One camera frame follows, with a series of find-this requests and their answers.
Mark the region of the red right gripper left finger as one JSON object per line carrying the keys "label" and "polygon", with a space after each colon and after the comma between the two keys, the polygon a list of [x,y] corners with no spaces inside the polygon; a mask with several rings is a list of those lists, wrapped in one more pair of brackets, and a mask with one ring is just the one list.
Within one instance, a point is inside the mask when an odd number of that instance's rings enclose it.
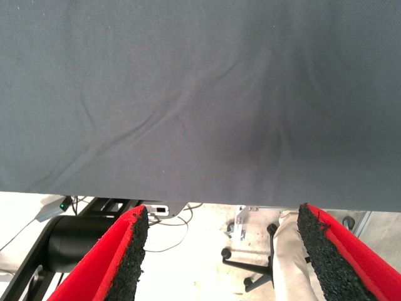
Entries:
{"label": "red right gripper left finger", "polygon": [[50,300],[134,300],[148,212],[144,205],[123,213],[50,295]]}

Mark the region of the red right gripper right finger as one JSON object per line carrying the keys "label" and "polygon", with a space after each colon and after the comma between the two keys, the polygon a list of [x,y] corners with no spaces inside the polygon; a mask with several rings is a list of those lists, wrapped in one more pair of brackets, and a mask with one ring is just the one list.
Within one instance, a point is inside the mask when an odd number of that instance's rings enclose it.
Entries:
{"label": "red right gripper right finger", "polygon": [[326,300],[400,300],[400,273],[332,215],[304,203],[297,224]]}

